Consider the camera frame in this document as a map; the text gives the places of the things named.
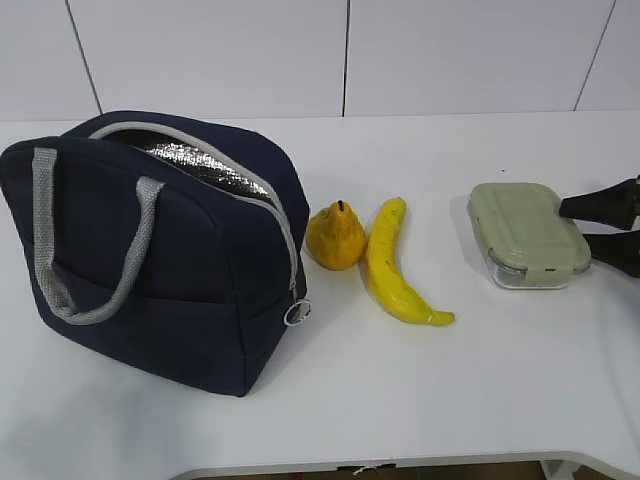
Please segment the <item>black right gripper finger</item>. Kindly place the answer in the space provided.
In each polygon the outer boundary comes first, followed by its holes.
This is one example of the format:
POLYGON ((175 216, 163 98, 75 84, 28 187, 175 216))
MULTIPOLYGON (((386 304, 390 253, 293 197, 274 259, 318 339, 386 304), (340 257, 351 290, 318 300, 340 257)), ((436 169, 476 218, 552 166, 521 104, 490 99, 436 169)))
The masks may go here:
POLYGON ((584 234, 591 257, 633 277, 640 277, 639 231, 584 234))
POLYGON ((596 192, 564 198, 559 215, 629 231, 639 216, 639 177, 596 192))

